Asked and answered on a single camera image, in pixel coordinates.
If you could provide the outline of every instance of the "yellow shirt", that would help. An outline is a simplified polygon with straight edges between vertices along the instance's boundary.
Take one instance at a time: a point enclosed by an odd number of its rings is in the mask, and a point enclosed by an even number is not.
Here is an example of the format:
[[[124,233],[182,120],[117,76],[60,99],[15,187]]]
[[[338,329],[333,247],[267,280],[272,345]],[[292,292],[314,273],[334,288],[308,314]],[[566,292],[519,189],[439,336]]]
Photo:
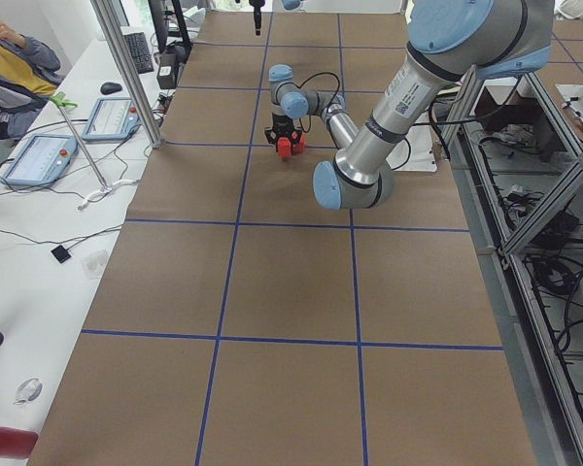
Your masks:
[[[53,95],[56,86],[34,74],[28,63],[0,45],[0,75],[35,94]]]

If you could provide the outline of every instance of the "label sticker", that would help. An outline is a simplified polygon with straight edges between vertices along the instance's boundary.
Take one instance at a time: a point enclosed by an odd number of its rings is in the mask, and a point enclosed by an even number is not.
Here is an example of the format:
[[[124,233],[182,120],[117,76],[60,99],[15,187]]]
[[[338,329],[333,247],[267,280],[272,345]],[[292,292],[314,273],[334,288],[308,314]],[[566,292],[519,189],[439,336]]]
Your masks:
[[[393,79],[385,95],[389,100],[392,110],[409,118],[417,107],[429,94],[430,87],[415,80],[415,74],[408,74],[406,68],[402,68]]]

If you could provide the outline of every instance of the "blue joint cap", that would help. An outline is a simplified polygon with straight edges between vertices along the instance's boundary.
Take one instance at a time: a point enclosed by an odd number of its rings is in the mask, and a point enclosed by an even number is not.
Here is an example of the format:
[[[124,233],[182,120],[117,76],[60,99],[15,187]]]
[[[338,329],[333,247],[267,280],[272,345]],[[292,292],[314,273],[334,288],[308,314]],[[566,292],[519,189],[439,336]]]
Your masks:
[[[410,44],[421,53],[442,53],[454,49],[484,24],[494,2],[417,0],[408,25]]]
[[[542,68],[551,56],[551,47],[545,47],[533,51],[518,58],[497,63],[486,68],[478,68],[476,71],[479,80],[492,80],[510,76],[523,76]]]
[[[281,108],[291,119],[301,119],[309,112],[309,102],[300,92],[288,92],[281,99]]]
[[[313,172],[313,194],[325,209],[341,209],[341,187],[332,162],[320,162]]]
[[[292,67],[289,65],[274,65],[270,68],[268,80],[271,83],[280,83],[281,81],[290,81],[293,78]]]
[[[283,8],[286,10],[295,10],[300,6],[300,0],[283,0]]]

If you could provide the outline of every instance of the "red bottle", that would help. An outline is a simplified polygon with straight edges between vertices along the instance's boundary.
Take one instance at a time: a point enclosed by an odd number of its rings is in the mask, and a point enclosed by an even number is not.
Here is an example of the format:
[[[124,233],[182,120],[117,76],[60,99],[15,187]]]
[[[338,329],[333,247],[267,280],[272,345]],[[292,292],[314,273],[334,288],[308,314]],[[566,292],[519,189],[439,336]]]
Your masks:
[[[0,426],[0,458],[27,458],[38,438],[35,432]]]

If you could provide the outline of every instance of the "gray jacket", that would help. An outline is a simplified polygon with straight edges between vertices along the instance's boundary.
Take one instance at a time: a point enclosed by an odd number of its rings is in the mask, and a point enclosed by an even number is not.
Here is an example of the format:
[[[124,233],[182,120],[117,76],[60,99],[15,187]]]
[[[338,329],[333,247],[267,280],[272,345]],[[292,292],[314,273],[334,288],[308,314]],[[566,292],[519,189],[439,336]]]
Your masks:
[[[60,84],[62,79],[55,73],[60,68],[60,61],[42,42],[26,36],[24,49],[1,39],[0,45],[28,63],[35,75]],[[21,137],[47,102],[48,96],[34,94],[0,75],[0,139]]]

